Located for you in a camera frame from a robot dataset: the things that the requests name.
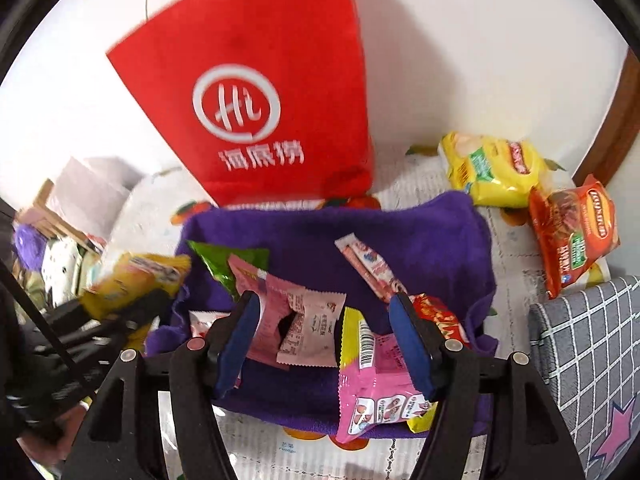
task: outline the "black cable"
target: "black cable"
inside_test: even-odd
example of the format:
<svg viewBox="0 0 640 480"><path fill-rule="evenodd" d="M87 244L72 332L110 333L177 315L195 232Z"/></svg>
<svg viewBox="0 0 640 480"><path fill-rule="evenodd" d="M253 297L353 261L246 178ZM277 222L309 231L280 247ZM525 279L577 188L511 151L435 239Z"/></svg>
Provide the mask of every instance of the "black cable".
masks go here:
<svg viewBox="0 0 640 480"><path fill-rule="evenodd" d="M62 362L66 365L67 368L69 368L71 373L75 375L79 383L82 384L82 386L84 386L89 392L89 397L91 397L92 400L95 399L95 392L91 389L84 376L79 372L75 361L68 354L65 347L60 342L60 339L58 339L58 336L56 336L56 333L53 332L53 329L49 326L40 311L33 304L33 301L31 301L27 293L22 289L20 283L17 282L4 262L0 262L0 283L4 285L6 290L8 290L9 293L14 297L14 300L18 302L25 313L27 313L27 315L31 318L34 325L40 330L42 335L47 338L49 343L51 343L51 346L60 356Z"/></svg>

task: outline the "metal screw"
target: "metal screw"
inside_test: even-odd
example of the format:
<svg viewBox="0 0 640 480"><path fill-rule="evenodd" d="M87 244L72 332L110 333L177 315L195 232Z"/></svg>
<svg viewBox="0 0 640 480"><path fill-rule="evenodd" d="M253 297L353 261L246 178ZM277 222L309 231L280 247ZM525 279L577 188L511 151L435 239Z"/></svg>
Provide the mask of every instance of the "metal screw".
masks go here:
<svg viewBox="0 0 640 480"><path fill-rule="evenodd" d="M462 343L457 339L447 339L444 342L444 346L447 350L452 352L460 352L462 350Z"/></svg>
<svg viewBox="0 0 640 480"><path fill-rule="evenodd" d="M189 339L187 348L189 350L201 350L202 348L204 348L204 339L201 337L193 337Z"/></svg>
<svg viewBox="0 0 640 480"><path fill-rule="evenodd" d="M529 356L526 354L523 354L522 352L516 352L513 355L513 361L519 365L526 365L526 364L529 364Z"/></svg>
<svg viewBox="0 0 640 480"><path fill-rule="evenodd" d="M128 350L125 350L122 354L120 354L120 358L128 363L129 361L133 361L133 359L136 358L136 351L129 348Z"/></svg>

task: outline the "yellow wrapper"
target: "yellow wrapper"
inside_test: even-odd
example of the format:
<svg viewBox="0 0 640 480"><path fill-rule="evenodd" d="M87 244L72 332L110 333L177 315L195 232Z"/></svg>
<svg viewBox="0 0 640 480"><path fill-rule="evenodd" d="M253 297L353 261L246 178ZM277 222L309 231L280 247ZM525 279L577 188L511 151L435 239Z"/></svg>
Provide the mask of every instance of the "yellow wrapper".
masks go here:
<svg viewBox="0 0 640 480"><path fill-rule="evenodd" d="M547 187L545 159L526 140L451 132L438 153L453 188L469 194L475 205L523 208L532 187Z"/></svg>
<svg viewBox="0 0 640 480"><path fill-rule="evenodd" d="M191 259L184 254L126 253L117 261L111 275L85 290L79 301L93 319L100 321L155 288L175 296L190 270ZM142 350L148 330L149 325L136 330L126 348Z"/></svg>
<svg viewBox="0 0 640 480"><path fill-rule="evenodd" d="M412 433L422 433L423 431L427 431L431 429L431 425L433 424L433 417L436 415L436 409L438 407L438 403L434 402L429 411L421 416L414 416L414 418L410 418L406 424L411 430Z"/></svg>

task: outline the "printed fruit pattern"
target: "printed fruit pattern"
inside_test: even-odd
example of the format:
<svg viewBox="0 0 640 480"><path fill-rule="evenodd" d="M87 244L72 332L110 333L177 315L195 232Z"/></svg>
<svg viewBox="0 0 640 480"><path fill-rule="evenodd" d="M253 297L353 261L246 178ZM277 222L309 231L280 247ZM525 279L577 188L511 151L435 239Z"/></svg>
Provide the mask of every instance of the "printed fruit pattern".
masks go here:
<svg viewBox="0 0 640 480"><path fill-rule="evenodd" d="M438 156L438 147L428 144L412 144L405 155Z"/></svg>
<svg viewBox="0 0 640 480"><path fill-rule="evenodd" d="M325 207L350 207L352 209L382 209L377 198L371 195L352 196L351 198L328 198L316 209Z"/></svg>
<svg viewBox="0 0 640 480"><path fill-rule="evenodd" d="M282 429L290 437L296 438L298 440L319 440L324 437L324 434L315 433L313 431L292 430L291 428L285 428L284 426L282 427ZM329 439L336 446L345 451L359 451L361 449L365 449L367 447L367 444L369 443L368 438L356 438L346 444L338 442L333 435L330 435Z"/></svg>
<svg viewBox="0 0 640 480"><path fill-rule="evenodd" d="M182 225L192 216L208 211L212 207L213 204L210 202L196 202L195 200L187 202L171 216L171 225Z"/></svg>
<svg viewBox="0 0 640 480"><path fill-rule="evenodd" d="M511 207L503 207L500 209L500 216L504 223L511 227L526 225L531 220L529 210L526 208L512 209Z"/></svg>

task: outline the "pink star pattern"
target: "pink star pattern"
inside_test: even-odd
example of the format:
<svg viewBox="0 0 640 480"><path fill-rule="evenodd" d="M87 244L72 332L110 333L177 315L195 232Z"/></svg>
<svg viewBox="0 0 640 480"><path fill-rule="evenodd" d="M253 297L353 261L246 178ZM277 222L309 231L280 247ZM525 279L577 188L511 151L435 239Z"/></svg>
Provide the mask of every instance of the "pink star pattern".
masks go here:
<svg viewBox="0 0 640 480"><path fill-rule="evenodd" d="M593 457L591 457L592 460L604 457L603 467L609 465L620 446L631 438L631 416L634 412L636 397L637 395L634 396L622 410L615 402L612 402L609 434L594 453Z"/></svg>

